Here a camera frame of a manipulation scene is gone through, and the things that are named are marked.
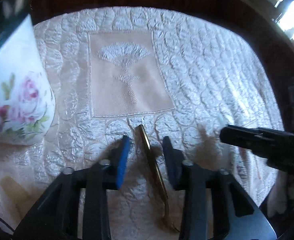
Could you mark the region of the white gloved right hand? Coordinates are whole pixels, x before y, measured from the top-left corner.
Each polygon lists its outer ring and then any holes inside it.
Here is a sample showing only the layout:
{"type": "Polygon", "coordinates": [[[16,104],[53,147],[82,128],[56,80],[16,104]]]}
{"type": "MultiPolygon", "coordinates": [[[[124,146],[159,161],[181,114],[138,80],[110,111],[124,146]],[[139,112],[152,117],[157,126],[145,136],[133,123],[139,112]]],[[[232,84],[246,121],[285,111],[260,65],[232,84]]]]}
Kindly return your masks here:
{"type": "Polygon", "coordinates": [[[274,186],[267,197],[267,216],[294,211],[294,175],[278,171],[274,186]]]}

